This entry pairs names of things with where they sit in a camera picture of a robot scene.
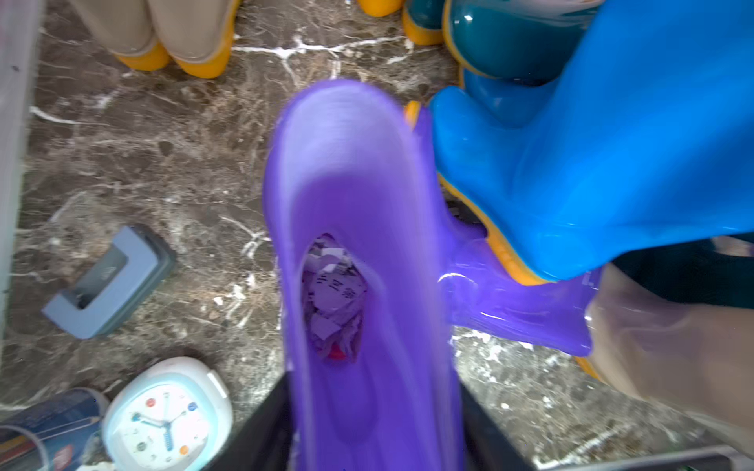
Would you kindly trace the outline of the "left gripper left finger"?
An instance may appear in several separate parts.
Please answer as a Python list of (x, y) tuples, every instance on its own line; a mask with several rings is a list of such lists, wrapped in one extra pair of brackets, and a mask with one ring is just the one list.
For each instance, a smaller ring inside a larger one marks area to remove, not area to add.
[(287, 470), (294, 435), (289, 375), (284, 374), (205, 470)]

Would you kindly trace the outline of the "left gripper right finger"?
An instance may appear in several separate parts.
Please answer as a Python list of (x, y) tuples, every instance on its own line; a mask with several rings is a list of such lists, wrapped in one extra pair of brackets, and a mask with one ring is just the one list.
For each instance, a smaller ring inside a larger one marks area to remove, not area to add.
[(475, 471), (530, 471), (518, 453), (469, 389), (461, 384), (465, 469)]

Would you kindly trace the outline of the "purple boot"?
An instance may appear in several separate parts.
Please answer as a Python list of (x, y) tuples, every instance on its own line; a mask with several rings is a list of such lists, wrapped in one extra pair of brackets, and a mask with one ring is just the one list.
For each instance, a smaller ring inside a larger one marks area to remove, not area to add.
[(426, 127), (355, 80), (300, 91), (274, 133), (278, 258), (300, 470), (459, 470), (461, 385)]
[(429, 302), (425, 315), (442, 329), (467, 327), (576, 357), (591, 353), (586, 314), (600, 270), (554, 284), (517, 282), (489, 245), (490, 230), (459, 221), (447, 208), (434, 174), (429, 110), (411, 101), (400, 114), (412, 139), (406, 162), (414, 172), (402, 245), (419, 276), (417, 289)]

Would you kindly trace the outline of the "beige boot with paper stuffing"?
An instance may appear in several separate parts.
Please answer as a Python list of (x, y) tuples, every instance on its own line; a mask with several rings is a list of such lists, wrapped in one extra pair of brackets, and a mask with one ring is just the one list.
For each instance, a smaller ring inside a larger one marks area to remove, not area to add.
[(671, 302), (614, 265), (586, 310), (592, 377), (682, 412), (753, 453), (753, 312)]

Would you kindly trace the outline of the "blue boot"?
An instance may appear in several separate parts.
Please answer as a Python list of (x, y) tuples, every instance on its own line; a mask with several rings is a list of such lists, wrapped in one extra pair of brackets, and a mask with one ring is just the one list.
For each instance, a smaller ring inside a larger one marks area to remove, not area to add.
[(468, 88), (430, 110), (443, 185), (524, 286), (753, 229), (753, 5), (609, 1), (510, 125)]

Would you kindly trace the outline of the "beige boot pair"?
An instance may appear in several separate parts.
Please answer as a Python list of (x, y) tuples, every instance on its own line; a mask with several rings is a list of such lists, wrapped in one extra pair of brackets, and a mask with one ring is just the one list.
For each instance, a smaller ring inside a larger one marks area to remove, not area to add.
[(181, 69), (215, 79), (229, 63), (239, 0), (149, 0), (155, 31)]
[(171, 62), (146, 1), (71, 0), (70, 4), (92, 36), (129, 68), (152, 72)]

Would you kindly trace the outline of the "mint alarm clock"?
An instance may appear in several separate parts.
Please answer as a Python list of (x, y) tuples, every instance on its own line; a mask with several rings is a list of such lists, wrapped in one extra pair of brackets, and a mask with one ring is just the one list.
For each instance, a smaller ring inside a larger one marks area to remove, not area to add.
[(116, 396), (102, 440), (118, 470), (201, 470), (223, 449), (232, 425), (218, 373), (180, 356), (153, 365)]

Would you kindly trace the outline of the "blue printed can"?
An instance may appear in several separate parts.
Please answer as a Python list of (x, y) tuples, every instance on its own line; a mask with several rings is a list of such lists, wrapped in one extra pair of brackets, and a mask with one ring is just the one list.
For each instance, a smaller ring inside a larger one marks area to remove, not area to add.
[(110, 400), (89, 388), (61, 392), (1, 422), (3, 470), (76, 470), (96, 448)]

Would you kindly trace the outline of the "teal boot upside down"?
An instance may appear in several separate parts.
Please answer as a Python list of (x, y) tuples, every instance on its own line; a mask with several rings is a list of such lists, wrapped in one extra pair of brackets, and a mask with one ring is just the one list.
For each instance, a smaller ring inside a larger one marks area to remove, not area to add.
[(636, 250), (613, 264), (671, 302), (753, 307), (752, 233)]

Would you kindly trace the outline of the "teal boot standing at back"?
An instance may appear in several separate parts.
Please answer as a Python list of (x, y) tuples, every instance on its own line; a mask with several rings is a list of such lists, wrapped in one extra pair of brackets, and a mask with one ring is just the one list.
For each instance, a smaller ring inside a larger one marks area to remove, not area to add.
[(602, 5), (601, 0), (407, 1), (402, 20), (411, 41), (445, 44), (473, 74), (551, 82)]

